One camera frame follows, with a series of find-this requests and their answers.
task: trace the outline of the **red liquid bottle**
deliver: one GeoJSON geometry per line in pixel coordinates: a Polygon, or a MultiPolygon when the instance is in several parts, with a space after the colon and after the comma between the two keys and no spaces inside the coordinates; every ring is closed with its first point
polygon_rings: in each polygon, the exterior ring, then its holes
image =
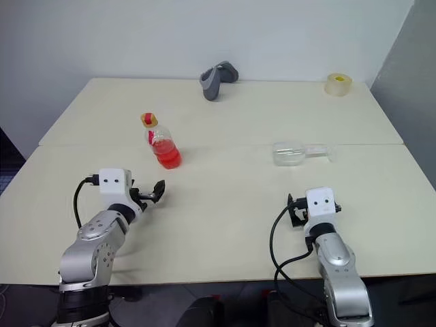
{"type": "Polygon", "coordinates": [[[172,141],[170,131],[166,127],[158,125],[155,115],[150,112],[143,114],[141,121],[147,128],[145,138],[158,162],[167,169],[179,167],[182,163],[182,157],[172,141]]]}

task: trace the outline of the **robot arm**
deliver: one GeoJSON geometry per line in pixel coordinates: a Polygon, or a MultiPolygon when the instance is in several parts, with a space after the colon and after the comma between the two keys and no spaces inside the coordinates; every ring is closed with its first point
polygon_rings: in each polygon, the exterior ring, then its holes
{"type": "Polygon", "coordinates": [[[330,323],[337,327],[373,326],[367,288],[355,267],[356,256],[336,232],[334,216],[341,207],[334,202],[332,189],[310,189],[306,198],[296,199],[295,204],[295,208],[307,210],[302,221],[291,211],[292,223],[306,223],[306,240],[315,243],[330,323]]]}
{"type": "Polygon", "coordinates": [[[57,320],[53,326],[107,326],[108,284],[112,264],[125,241],[130,223],[141,218],[147,204],[159,201],[165,182],[153,193],[142,195],[132,188],[131,172],[123,169],[99,171],[100,193],[107,210],[100,211],[77,233],[76,241],[61,258],[61,283],[57,320]]]}

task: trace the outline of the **yellow bottle cap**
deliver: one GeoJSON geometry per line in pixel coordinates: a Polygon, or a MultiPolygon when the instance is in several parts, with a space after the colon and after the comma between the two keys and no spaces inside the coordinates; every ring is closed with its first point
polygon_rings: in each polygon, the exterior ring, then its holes
{"type": "Polygon", "coordinates": [[[154,127],[157,125],[156,116],[151,112],[146,112],[145,114],[141,114],[141,121],[145,127],[154,127]]]}

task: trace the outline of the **tape roll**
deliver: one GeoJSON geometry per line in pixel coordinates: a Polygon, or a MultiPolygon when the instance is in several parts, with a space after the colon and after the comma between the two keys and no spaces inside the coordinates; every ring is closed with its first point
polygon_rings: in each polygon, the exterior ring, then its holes
{"type": "Polygon", "coordinates": [[[333,73],[327,77],[327,82],[324,85],[324,90],[330,95],[343,97],[349,92],[352,81],[353,80],[347,75],[333,73]]]}

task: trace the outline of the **white table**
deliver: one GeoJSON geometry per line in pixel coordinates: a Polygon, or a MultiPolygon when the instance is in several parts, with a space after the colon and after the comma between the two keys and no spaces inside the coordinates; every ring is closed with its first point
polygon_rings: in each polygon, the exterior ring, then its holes
{"type": "MultiPolygon", "coordinates": [[[[271,225],[288,192],[330,186],[343,211],[338,230],[362,276],[436,272],[436,194],[403,145],[339,146],[338,160],[273,165],[269,146],[181,149],[165,170],[142,146],[41,146],[0,197],[0,283],[56,284],[63,251],[76,237],[72,197],[78,181],[104,167],[129,168],[137,186],[167,182],[162,201],[131,226],[112,284],[272,279],[271,225]]],[[[102,210],[97,187],[79,199],[82,221],[102,210]]],[[[278,226],[279,261],[305,252],[302,230],[278,226]]],[[[316,258],[292,277],[318,277],[316,258]]]]}
{"type": "Polygon", "coordinates": [[[141,145],[143,112],[154,112],[179,146],[234,146],[301,140],[308,144],[402,144],[364,83],[332,97],[323,82],[222,84],[216,102],[197,80],[94,78],[42,145],[141,145]]]}

